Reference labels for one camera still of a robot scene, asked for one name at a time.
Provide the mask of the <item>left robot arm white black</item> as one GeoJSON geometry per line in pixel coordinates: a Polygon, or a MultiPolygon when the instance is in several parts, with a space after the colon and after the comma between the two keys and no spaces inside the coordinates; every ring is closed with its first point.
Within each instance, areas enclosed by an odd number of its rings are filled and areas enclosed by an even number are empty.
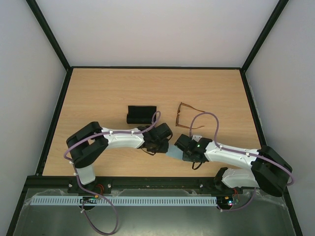
{"type": "Polygon", "coordinates": [[[150,155],[167,153],[173,132],[166,123],[138,126],[130,130],[104,128],[93,121],[71,135],[64,157],[72,163],[79,183],[95,181],[93,163],[107,149],[142,149],[150,155]]]}

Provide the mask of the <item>light blue cleaning cloth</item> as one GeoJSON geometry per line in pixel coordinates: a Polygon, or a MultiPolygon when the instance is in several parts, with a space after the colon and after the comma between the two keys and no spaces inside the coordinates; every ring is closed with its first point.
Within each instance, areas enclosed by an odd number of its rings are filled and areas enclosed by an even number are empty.
{"type": "Polygon", "coordinates": [[[178,160],[183,159],[183,152],[179,148],[177,148],[175,145],[169,145],[168,151],[165,155],[178,159],[178,160]]]}

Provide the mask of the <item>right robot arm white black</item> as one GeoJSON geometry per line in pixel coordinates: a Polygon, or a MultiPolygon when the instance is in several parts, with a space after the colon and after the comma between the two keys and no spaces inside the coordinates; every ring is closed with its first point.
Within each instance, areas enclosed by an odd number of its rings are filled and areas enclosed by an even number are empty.
{"type": "Polygon", "coordinates": [[[269,195],[281,197],[292,173],[292,167],[269,146],[242,149],[184,134],[175,146],[182,151],[184,161],[221,162],[237,167],[236,170],[226,169],[215,180],[215,188],[222,193],[235,187],[257,187],[269,195]]]}

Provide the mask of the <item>black sunglasses case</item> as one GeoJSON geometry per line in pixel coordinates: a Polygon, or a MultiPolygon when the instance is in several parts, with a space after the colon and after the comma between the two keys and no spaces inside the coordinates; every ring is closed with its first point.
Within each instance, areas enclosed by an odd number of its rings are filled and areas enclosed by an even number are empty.
{"type": "Polygon", "coordinates": [[[152,124],[156,121],[156,106],[128,106],[127,124],[152,124]]]}

